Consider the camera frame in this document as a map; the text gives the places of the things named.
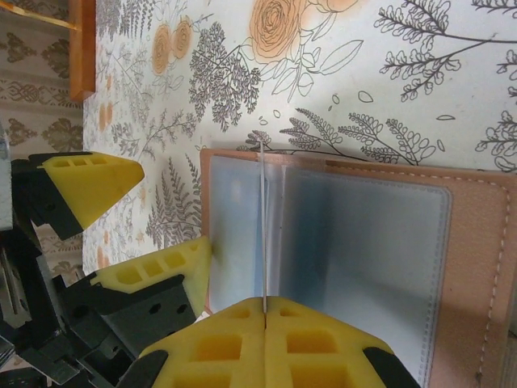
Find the pink leather wallet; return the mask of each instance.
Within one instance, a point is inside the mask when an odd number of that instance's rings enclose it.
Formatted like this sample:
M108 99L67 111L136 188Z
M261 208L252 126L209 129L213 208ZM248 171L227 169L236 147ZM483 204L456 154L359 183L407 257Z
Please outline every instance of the pink leather wallet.
M210 209L210 197L214 195L211 179L215 179L212 167L217 158L259 160L254 152L201 151L203 233L208 235L211 233L210 217L213 217ZM372 196L377 190L373 184L388 187L392 192L403 192L407 186L424 194L441 193L447 227L443 229L445 237L440 240L443 267L437 277L437 306L429 307L435 314L432 319L427 317L429 322L427 328L424 327L430 342L422 350L422 358L429 359L427 372L421 373L422 384L432 388L498 386L517 264L514 205L517 177L285 154L267 154L266 163L271 168L292 169L295 178L289 178L291 181L305 179L309 176L307 171L317 172L325 179L345 179L345 191L349 187L350 190L370 190ZM364 192L365 196L370 195L368 191ZM392 222L388 215L379 223L383 221ZM416 235L410 232L408 238Z

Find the table surface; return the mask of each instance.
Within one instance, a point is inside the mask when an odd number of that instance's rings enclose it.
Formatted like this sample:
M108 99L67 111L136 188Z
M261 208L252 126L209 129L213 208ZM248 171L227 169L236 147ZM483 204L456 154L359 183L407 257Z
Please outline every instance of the table surface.
M231 3L97 0L85 148L145 179L85 232L85 272L200 233L204 147L517 171L517 10Z

